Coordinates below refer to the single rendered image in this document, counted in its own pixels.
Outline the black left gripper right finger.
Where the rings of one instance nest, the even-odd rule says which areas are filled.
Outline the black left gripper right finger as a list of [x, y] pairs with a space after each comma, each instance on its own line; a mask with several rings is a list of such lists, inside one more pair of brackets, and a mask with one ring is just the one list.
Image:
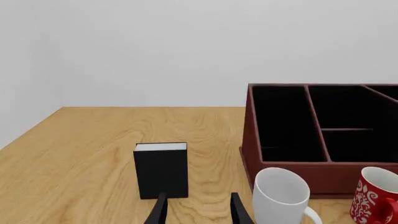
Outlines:
[[232, 224], [254, 224], [237, 192], [231, 193], [230, 210]]

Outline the white mug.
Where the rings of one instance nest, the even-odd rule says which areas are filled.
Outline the white mug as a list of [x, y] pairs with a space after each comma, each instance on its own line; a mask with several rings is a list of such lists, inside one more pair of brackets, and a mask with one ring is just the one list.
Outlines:
[[310, 188], [299, 175], [279, 167], [268, 167], [255, 177], [252, 192], [257, 224], [300, 224], [303, 216], [314, 224], [323, 224], [310, 207]]

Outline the red-brown desk caddy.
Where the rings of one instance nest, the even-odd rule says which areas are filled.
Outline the red-brown desk caddy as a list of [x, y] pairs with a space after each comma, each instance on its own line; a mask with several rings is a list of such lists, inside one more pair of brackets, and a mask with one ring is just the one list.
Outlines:
[[364, 167], [398, 174], [398, 84], [250, 84], [240, 153], [250, 185], [280, 167], [351, 198]]

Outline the red patterned mug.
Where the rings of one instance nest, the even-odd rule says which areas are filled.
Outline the red patterned mug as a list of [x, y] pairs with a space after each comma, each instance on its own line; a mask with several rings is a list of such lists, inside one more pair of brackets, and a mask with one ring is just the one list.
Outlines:
[[363, 168], [349, 212], [357, 224], [398, 224], [398, 175]]

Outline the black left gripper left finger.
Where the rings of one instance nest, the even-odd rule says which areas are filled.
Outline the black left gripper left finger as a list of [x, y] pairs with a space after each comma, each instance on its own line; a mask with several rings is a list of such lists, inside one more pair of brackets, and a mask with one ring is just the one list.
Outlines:
[[144, 224], [165, 224], [167, 219], [167, 210], [167, 196], [165, 193], [161, 193]]

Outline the black book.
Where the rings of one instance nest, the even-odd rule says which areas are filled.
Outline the black book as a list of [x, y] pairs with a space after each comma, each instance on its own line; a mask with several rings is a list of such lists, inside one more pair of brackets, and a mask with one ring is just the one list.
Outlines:
[[140, 199], [188, 197], [186, 142], [137, 143], [133, 150]]

